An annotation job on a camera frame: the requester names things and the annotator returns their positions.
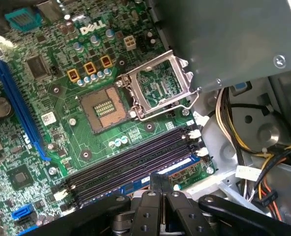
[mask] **blue pcie slot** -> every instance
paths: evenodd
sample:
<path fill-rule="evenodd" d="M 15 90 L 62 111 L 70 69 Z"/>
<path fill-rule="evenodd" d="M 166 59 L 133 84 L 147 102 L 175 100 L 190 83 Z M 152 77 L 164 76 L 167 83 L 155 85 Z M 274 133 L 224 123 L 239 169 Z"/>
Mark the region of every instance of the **blue pcie slot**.
<path fill-rule="evenodd" d="M 24 234 L 26 234 L 28 232 L 31 232 L 31 231 L 33 231 L 33 230 L 35 230 L 37 228 L 38 228 L 37 225 L 33 225 L 32 227 L 30 227 L 30 228 L 28 228 L 28 229 L 23 230 L 22 232 L 20 232 L 17 236 L 24 235 Z"/>
<path fill-rule="evenodd" d="M 3 83 L 4 91 L 7 94 L 13 109 L 24 129 L 28 138 L 34 145 L 35 149 L 39 152 L 41 158 L 44 161 L 50 161 L 51 159 L 46 157 L 45 151 L 40 146 L 41 137 L 38 133 L 37 127 L 33 118 L 26 106 L 23 97 L 21 96 L 16 83 L 14 82 L 11 72 L 3 60 L 0 60 L 0 80 Z"/>
<path fill-rule="evenodd" d="M 11 217 L 13 220 L 19 220 L 27 215 L 30 215 L 34 211 L 32 204 L 27 204 L 16 211 L 11 213 Z"/>

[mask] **screw hole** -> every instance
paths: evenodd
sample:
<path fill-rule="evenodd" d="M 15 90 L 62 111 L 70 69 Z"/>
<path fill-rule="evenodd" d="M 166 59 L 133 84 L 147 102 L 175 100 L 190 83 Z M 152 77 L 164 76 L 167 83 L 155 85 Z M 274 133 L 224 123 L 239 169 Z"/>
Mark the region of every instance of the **screw hole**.
<path fill-rule="evenodd" d="M 197 215 L 196 214 L 189 214 L 189 218 L 196 219 Z"/>
<path fill-rule="evenodd" d="M 250 124 L 253 121 L 253 118 L 251 116 L 245 116 L 245 123 Z"/>
<path fill-rule="evenodd" d="M 200 233 L 202 233 L 204 231 L 204 228 L 202 226 L 197 226 L 196 230 Z"/>
<path fill-rule="evenodd" d="M 148 225 L 142 225 L 142 226 L 141 226 L 141 231 L 143 231 L 143 232 L 147 232 L 147 231 L 149 231 L 149 227 L 148 227 Z"/>

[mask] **sticker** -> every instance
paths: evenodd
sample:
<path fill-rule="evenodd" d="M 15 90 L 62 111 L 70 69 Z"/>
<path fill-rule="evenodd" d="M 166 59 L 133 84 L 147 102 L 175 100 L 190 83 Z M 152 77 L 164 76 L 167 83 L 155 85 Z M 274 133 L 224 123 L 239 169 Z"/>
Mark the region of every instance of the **sticker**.
<path fill-rule="evenodd" d="M 261 169 L 248 167 L 248 166 L 237 166 L 235 177 L 243 178 L 250 181 L 257 181 L 261 174 Z"/>
<path fill-rule="evenodd" d="M 42 115 L 41 118 L 45 126 L 53 124 L 57 121 L 53 112 Z"/>

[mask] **pcie slot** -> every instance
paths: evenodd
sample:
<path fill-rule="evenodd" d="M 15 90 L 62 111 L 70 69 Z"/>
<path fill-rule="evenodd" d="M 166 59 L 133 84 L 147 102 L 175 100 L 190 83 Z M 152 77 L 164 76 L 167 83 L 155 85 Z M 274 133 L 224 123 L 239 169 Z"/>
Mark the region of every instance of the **pcie slot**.
<path fill-rule="evenodd" d="M 144 149 L 142 151 L 138 151 L 136 153 L 134 153 L 132 156 L 121 160 L 111 166 L 107 166 L 104 169 L 98 170 L 94 173 L 94 176 L 92 175 L 87 175 L 84 176 L 81 180 L 78 180 L 77 182 L 72 182 L 72 187 L 73 188 L 78 188 L 82 185 L 87 184 L 88 181 L 94 181 L 95 179 L 102 179 L 103 177 L 106 177 L 107 175 L 110 174 L 110 172 L 116 170 L 116 169 L 120 169 L 123 166 L 127 166 L 139 159 L 141 159 L 142 156 L 151 156 L 161 150 L 165 150 L 167 149 L 166 147 L 168 146 L 173 146 L 176 145 L 177 143 L 182 142 L 183 140 L 180 139 L 179 137 L 172 137 L 171 140 L 166 140 L 166 141 L 162 141 L 160 143 L 155 144 L 155 146 L 153 146 L 150 150 L 149 149 Z"/>
<path fill-rule="evenodd" d="M 166 140 L 172 140 L 173 138 L 181 139 L 181 137 L 183 135 L 188 134 L 191 130 L 192 130 L 192 126 L 176 128 L 176 129 L 174 129 L 174 130 L 172 130 L 164 135 L 161 135 L 161 136 L 159 136 L 155 139 L 152 139 L 144 144 L 141 144 L 140 146 L 138 146 L 136 148 L 133 148 L 133 149 L 130 149 L 124 153 L 121 153 L 110 160 L 104 161 L 104 162 L 99 163 L 93 167 L 88 168 L 87 170 L 76 173 L 73 176 L 69 177 L 66 180 L 66 183 L 69 186 L 75 185 L 76 183 L 78 183 L 78 181 L 81 182 L 83 180 L 83 178 L 86 176 L 95 176 L 98 171 L 103 171 L 108 166 L 113 166 L 115 163 L 129 159 L 128 157 L 133 153 L 144 152 L 145 150 L 150 150 L 153 148 L 153 145 L 162 144 Z"/>
<path fill-rule="evenodd" d="M 77 196 L 77 202 L 79 204 L 83 204 L 86 201 L 91 200 L 93 197 L 99 196 L 100 194 L 103 194 L 110 189 L 117 188 L 122 184 L 131 182 L 144 176 L 145 173 L 150 173 L 157 170 L 158 167 L 168 165 L 178 159 L 181 159 L 182 157 L 188 155 L 189 152 L 191 152 L 191 150 L 188 146 L 182 146 L 171 150 L 170 152 L 158 156 L 151 161 L 144 163 L 143 165 L 130 169 L 119 176 L 114 176 L 106 182 L 92 186 L 83 192 L 77 192 L 75 194 Z"/>
<path fill-rule="evenodd" d="M 29 109 L 17 88 L 14 79 L 12 78 L 11 72 L 6 62 L 3 60 L 0 60 L 0 80 L 3 84 L 4 91 L 7 94 L 29 140 L 34 145 L 35 149 L 39 152 L 41 158 L 44 161 L 50 161 L 51 159 L 45 156 L 45 152 L 40 145 L 41 137 L 38 133 L 37 127 L 33 121 Z"/>

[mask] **blue port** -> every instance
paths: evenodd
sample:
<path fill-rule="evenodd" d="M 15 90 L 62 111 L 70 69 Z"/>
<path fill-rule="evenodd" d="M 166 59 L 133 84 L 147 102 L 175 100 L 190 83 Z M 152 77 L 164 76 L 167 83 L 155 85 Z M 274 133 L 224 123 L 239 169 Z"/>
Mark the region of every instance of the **blue port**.
<path fill-rule="evenodd" d="M 37 127 L 33 118 L 29 112 L 27 105 L 25 104 L 23 97 L 21 96 L 16 83 L 14 82 L 11 72 L 3 60 L 0 60 L 0 81 L 3 84 L 3 88 L 7 97 L 9 98 L 16 116 L 18 117 L 24 131 L 28 138 L 34 145 L 35 149 L 39 152 L 41 158 L 44 161 L 50 161 L 51 159 L 46 157 L 45 151 L 41 147 L 41 137 L 38 133 Z"/>
<path fill-rule="evenodd" d="M 28 204 L 12 212 L 11 217 L 14 220 L 19 220 L 27 215 L 30 215 L 33 211 L 34 211 L 33 205 Z"/>
<path fill-rule="evenodd" d="M 28 233 L 28 232 L 31 232 L 31 231 L 33 231 L 33 230 L 35 230 L 35 229 L 37 229 L 38 227 L 36 226 L 36 225 L 33 225 L 32 227 L 30 227 L 30 228 L 28 228 L 28 229 L 26 229 L 26 230 L 23 230 L 22 232 L 20 232 L 19 234 L 18 234 L 18 236 L 20 236 L 20 235 L 24 235 L 24 234 L 26 234 L 26 233 Z"/>
<path fill-rule="evenodd" d="M 31 8 L 26 7 L 5 15 L 11 27 L 22 32 L 28 32 L 42 25 L 42 17 Z"/>

